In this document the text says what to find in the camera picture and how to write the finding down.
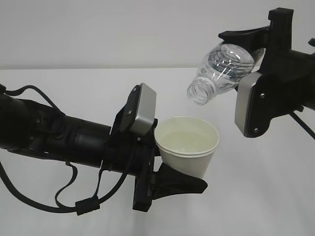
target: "bottle neck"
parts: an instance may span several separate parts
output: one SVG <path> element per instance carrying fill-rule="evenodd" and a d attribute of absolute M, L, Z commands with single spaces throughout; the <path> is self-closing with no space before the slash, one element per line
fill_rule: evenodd
<path fill-rule="evenodd" d="M 196 77 L 187 89 L 188 98 L 197 105 L 205 105 L 217 95 L 216 85 L 206 77 Z"/>

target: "white table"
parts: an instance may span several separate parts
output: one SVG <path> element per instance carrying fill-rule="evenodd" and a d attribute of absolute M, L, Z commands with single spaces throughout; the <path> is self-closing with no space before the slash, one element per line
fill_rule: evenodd
<path fill-rule="evenodd" d="M 147 213 L 132 210 L 134 178 L 101 209 L 82 215 L 54 214 L 15 199 L 0 183 L 0 235 L 3 236 L 312 236 L 315 234 L 314 141 L 290 117 L 272 121 L 265 135 L 247 139 L 234 124 L 236 92 L 195 106 L 186 89 L 195 68 L 0 70 L 8 89 L 26 84 L 41 88 L 69 116 L 112 125 L 135 84 L 157 92 L 156 118 L 195 116 L 217 127 L 220 146 L 204 179 L 202 195 L 178 195 L 153 201 Z M 44 103 L 33 91 L 23 98 Z M 315 128 L 315 112 L 301 117 Z M 55 192 L 71 176 L 58 161 L 36 160 L 0 150 L 0 160 L 26 196 L 54 206 Z M 60 196 L 72 206 L 95 190 L 97 169 L 77 165 L 78 179 Z M 119 173 L 104 173 L 99 196 Z"/>

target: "plastic bottle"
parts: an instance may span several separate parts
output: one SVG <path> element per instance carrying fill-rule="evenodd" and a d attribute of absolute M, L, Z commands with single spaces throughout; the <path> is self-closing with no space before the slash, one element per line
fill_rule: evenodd
<path fill-rule="evenodd" d="M 250 74 L 263 54 L 264 49 L 250 54 L 234 44 L 219 44 L 204 57 L 187 90 L 188 98 L 197 105 L 204 105 L 217 94 L 230 91 Z"/>

